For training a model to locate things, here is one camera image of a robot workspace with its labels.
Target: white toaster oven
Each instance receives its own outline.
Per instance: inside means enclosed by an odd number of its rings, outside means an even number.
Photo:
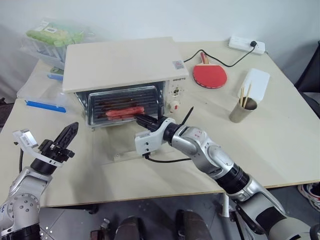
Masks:
[[[157,117],[179,110],[189,73],[171,37],[69,45],[63,91],[75,93],[89,127],[134,121],[113,110]]]

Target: chopsticks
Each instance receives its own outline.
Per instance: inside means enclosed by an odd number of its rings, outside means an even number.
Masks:
[[[248,97],[250,95],[250,91],[251,91],[251,83],[249,85],[248,91],[246,92],[246,96],[245,96],[245,99],[244,99],[245,88],[244,87],[241,88],[240,106],[243,107],[244,109],[246,108]]]

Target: robotic arm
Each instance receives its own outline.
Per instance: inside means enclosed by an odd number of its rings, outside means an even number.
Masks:
[[[191,158],[200,171],[226,191],[236,203],[236,210],[255,233],[266,234],[270,240],[311,239],[310,227],[288,217],[279,201],[236,165],[205,131],[176,124],[174,119],[164,116],[159,121],[143,114],[135,117],[139,125],[149,130],[137,134],[135,138],[139,154],[150,154],[168,142]]]
[[[35,157],[13,181],[9,195],[0,206],[1,240],[40,240],[40,196],[52,180],[51,174],[75,154],[67,149],[78,132],[78,123],[66,126],[55,141],[44,140],[41,154],[33,148],[38,144],[28,129],[13,136],[24,152]]]

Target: oven label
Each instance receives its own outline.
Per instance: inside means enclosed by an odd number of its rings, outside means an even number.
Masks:
[[[177,70],[185,68],[184,63],[181,60],[180,61],[173,61],[172,63],[174,65],[175,69],[177,69]]]
[[[180,81],[180,80],[186,80],[186,78],[185,77],[175,78],[172,81]]]

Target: red ping pong paddle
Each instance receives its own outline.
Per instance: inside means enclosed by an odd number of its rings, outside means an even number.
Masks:
[[[202,63],[193,68],[193,78],[197,84],[207,89],[218,89],[226,84],[227,74],[220,65],[210,64],[208,57],[201,52]]]

